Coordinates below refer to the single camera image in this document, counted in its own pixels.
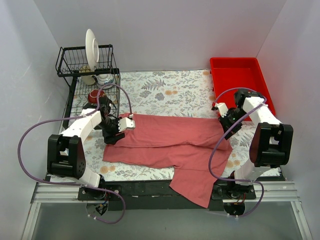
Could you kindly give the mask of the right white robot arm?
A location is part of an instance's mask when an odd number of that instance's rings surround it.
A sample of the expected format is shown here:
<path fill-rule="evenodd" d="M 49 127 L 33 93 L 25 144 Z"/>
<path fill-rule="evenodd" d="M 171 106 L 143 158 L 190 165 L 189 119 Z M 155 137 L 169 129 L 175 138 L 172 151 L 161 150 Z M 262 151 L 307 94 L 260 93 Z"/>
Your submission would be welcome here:
<path fill-rule="evenodd" d="M 263 173 L 289 162 L 294 129 L 273 115 L 260 92 L 250 88 L 233 90 L 235 107 L 228 108 L 224 102 L 215 102 L 213 106 L 219 113 L 223 137 L 227 140 L 237 133 L 246 118 L 255 125 L 249 159 L 231 174 L 234 181 L 226 186 L 227 195 L 237 199 L 245 192 L 244 186 L 252 185 Z"/>

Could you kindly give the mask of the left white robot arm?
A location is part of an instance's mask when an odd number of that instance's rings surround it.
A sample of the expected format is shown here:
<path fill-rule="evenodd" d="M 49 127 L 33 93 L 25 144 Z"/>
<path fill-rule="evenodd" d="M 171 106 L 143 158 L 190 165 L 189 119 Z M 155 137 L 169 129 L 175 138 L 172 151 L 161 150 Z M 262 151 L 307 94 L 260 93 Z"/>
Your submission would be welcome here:
<path fill-rule="evenodd" d="M 87 166 L 83 143 L 95 128 L 102 130 L 105 144 L 114 145 L 125 134 L 119 131 L 121 119 L 110 114 L 112 101 L 106 96 L 99 99 L 99 104 L 87 103 L 81 114 L 89 114 L 97 107 L 98 111 L 92 115 L 76 119 L 61 134 L 52 134 L 48 138 L 47 172 L 90 186 L 89 194 L 95 200 L 101 200 L 107 193 L 106 187 L 101 184 L 103 177 Z"/>

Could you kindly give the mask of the pink red t shirt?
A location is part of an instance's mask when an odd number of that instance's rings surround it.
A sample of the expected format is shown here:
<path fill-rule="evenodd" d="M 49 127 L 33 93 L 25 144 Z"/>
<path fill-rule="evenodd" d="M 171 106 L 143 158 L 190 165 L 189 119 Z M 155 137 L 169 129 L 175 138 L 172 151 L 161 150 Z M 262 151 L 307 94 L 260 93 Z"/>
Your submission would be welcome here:
<path fill-rule="evenodd" d="M 214 182 L 224 172 L 232 146 L 219 143 L 224 134 L 214 118 L 135 114 L 135 129 L 107 145 L 103 161 L 150 168 L 174 167 L 170 187 L 191 202 L 207 208 Z"/>

